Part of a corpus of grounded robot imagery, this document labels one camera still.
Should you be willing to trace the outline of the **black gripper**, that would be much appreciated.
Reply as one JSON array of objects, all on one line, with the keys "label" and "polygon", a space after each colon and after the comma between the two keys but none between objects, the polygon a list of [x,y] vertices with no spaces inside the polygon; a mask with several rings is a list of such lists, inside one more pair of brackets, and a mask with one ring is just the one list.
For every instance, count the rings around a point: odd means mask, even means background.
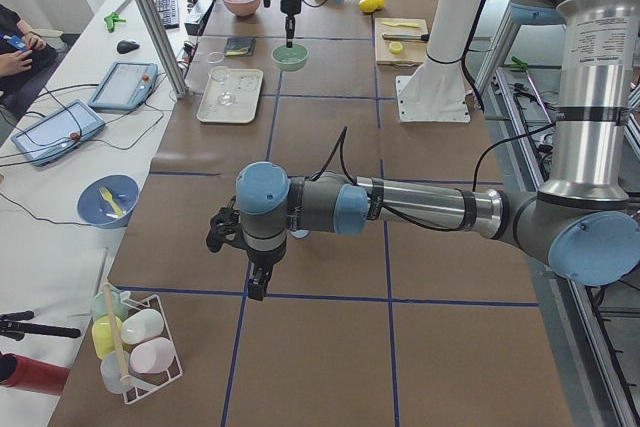
[{"label": "black gripper", "polygon": [[248,278],[248,297],[261,301],[268,291],[274,266],[280,262],[276,257],[255,257],[250,259],[251,270]]},{"label": "black gripper", "polygon": [[291,48],[295,39],[296,18],[301,13],[301,0],[280,0],[280,11],[285,18],[285,46]]}]

